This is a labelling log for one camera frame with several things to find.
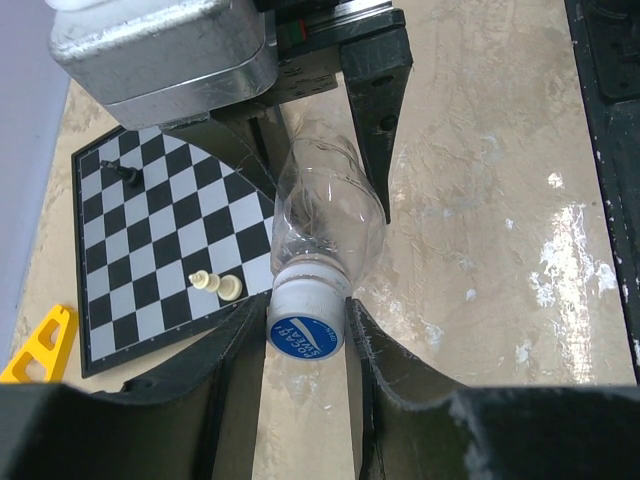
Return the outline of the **blue white bottle cap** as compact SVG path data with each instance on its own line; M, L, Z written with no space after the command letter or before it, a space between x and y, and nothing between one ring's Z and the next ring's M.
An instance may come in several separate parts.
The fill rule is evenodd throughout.
M319 261L289 264L274 279L266 334L274 349L302 361L332 357L343 346L346 299L343 273Z

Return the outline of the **clear Pocari bottle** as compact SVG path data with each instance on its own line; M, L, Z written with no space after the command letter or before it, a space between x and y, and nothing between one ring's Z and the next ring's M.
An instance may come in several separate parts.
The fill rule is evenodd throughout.
M385 233L384 209L353 143L323 120L299 127L276 189L272 273L327 265L344 276L349 297L378 264Z

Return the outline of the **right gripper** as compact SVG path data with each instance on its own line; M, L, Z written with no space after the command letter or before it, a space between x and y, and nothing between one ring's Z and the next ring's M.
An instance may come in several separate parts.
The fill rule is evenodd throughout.
M402 27L404 12L390 1L255 5L275 19L279 69L276 82L257 103L281 105L331 90L342 71L365 173L390 222L389 173L413 65ZM278 107L227 107L164 122L159 128L209 153L269 200L275 199L280 174Z

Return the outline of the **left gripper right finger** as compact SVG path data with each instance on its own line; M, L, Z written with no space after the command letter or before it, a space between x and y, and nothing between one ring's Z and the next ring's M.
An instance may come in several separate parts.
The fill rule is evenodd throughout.
M346 302L359 479L635 479L635 387L468 387Z

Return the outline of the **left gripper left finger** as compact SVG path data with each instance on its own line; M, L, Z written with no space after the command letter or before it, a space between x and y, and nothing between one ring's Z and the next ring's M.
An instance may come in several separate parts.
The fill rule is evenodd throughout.
M2 386L2 478L251 478L268 302L250 297L118 392Z

